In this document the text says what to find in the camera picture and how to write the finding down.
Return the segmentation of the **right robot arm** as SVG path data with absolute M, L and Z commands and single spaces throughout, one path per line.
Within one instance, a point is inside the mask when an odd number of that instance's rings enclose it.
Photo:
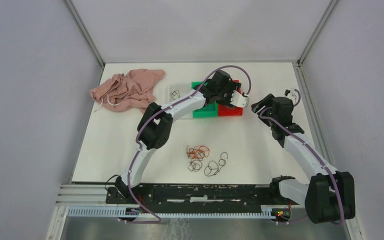
M 304 130 L 293 122 L 295 108 L 290 98 L 267 95 L 252 104 L 251 110 L 270 127 L 273 138 L 296 160 L 309 179 L 308 184 L 292 176 L 272 179 L 269 199 L 282 204 L 287 199 L 304 206 L 314 224 L 343 224 L 356 216 L 355 180 L 348 171 L 339 171 L 309 143 Z

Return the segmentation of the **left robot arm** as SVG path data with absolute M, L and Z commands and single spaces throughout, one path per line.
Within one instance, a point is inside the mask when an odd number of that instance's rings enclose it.
M 167 104 L 151 103 L 145 110 L 137 127 L 137 150 L 128 169 L 116 180 L 118 197 L 129 204 L 136 200 L 135 188 L 152 155 L 169 140 L 173 123 L 183 116 L 213 103 L 229 108 L 245 108 L 249 103 L 249 92 L 241 91 L 241 83 L 217 68 L 185 96 Z

